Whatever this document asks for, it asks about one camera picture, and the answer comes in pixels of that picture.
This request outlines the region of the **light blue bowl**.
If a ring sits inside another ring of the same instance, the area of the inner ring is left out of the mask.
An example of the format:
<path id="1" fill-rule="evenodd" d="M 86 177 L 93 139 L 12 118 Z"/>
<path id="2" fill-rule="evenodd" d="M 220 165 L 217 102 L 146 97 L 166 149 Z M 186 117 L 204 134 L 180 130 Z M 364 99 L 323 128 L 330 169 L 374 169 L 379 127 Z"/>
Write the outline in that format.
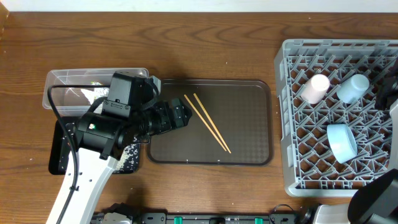
<path id="1" fill-rule="evenodd" d="M 357 156 L 356 141 L 347 124 L 330 124 L 326 128 L 326 133 L 330 149 L 340 164 Z"/>

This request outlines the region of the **light blue cup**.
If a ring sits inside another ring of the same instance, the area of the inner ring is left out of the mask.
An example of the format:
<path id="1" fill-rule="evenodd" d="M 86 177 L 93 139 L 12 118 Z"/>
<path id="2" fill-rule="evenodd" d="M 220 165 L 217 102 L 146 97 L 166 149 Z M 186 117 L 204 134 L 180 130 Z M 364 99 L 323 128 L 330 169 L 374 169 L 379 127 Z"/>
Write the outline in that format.
<path id="1" fill-rule="evenodd" d="M 362 74 L 355 74 L 340 85 L 337 97 L 346 104 L 358 101 L 369 88 L 370 82 Z"/>

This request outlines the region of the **pink cup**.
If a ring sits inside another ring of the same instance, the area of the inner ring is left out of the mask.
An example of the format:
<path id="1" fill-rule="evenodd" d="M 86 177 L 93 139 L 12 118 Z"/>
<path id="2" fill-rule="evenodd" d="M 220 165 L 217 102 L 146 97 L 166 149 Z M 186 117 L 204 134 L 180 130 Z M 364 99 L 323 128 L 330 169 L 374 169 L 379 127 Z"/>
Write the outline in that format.
<path id="1" fill-rule="evenodd" d="M 300 97 L 310 104 L 317 104 L 323 99 L 329 87 L 330 81 L 328 77 L 316 74 L 306 82 L 304 91 Z"/>

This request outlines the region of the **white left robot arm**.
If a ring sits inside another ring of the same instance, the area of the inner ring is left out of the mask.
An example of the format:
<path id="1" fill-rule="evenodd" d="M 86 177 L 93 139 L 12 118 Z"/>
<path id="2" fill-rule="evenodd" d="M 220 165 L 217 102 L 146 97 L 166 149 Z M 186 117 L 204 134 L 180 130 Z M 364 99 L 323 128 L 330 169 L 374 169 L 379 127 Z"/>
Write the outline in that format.
<path id="1" fill-rule="evenodd" d="M 187 126 L 191 109 L 181 99 L 159 100 L 156 77 L 117 71 L 70 133 L 52 99 L 47 97 L 70 146 L 65 177 L 47 219 L 48 223 L 89 223 L 99 197 L 124 149 L 145 144 L 151 136 Z"/>

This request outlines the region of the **wooden chopstick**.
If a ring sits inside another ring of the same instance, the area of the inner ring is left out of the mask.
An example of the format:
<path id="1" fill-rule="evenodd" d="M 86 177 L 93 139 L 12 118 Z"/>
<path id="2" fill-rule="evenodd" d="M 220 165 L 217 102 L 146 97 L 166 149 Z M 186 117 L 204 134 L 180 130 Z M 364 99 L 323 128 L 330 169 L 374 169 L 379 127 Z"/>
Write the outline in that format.
<path id="1" fill-rule="evenodd" d="M 200 99 L 199 99 L 199 97 L 197 96 L 196 93 L 194 93 L 193 95 L 194 95 L 195 99 L 197 100 L 198 104 L 200 105 L 200 107 L 202 108 L 203 112 L 205 113 L 206 117 L 208 118 L 208 120 L 209 120 L 210 124 L 212 125 L 213 129 L 216 131 L 216 134 L 218 135 L 219 139 L 223 143 L 224 147 L 231 154 L 231 150 L 229 149 L 227 143 L 225 142 L 224 138 L 222 137 L 221 133 L 219 132 L 219 130 L 216 127 L 215 123 L 213 122 L 212 118 L 208 114 L 208 112 L 207 112 L 206 108 L 204 107 L 203 103 L 200 101 Z"/>
<path id="2" fill-rule="evenodd" d="M 227 151 L 227 149 L 224 147 L 223 143 L 219 140 L 218 136 L 215 134 L 215 132 L 210 128 L 209 124 L 205 121 L 203 116 L 200 114 L 200 112 L 196 109 L 196 107 L 193 105 L 193 103 L 190 101 L 187 95 L 184 95 L 185 99 L 187 100 L 188 104 L 193 108 L 193 110 L 196 112 L 198 117 L 201 119 L 202 123 L 207 127 L 209 132 L 212 134 L 212 136 L 216 139 L 218 144 L 224 149 L 224 151 Z"/>

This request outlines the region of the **white paper napkin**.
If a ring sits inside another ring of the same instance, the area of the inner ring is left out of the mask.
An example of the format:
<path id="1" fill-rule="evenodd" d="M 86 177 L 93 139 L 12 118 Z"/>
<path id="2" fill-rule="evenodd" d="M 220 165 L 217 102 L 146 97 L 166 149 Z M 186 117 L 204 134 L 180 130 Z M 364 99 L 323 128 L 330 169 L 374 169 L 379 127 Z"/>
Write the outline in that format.
<path id="1" fill-rule="evenodd" d="M 87 100 L 89 101 L 90 105 L 92 105 L 93 102 L 95 101 L 96 93 L 94 91 L 87 90 L 87 89 L 81 89 L 81 92 L 87 98 Z"/>

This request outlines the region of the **foil snack wrapper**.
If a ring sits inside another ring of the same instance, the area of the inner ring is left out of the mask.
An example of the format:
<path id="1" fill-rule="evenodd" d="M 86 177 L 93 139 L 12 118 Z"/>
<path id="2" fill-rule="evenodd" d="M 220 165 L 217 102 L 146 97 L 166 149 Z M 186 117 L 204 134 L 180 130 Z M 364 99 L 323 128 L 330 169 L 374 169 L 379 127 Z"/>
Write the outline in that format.
<path id="1" fill-rule="evenodd" d="M 109 93 L 109 88 L 94 88 L 88 92 L 88 100 L 92 105 L 95 100 L 100 97 L 107 96 Z"/>

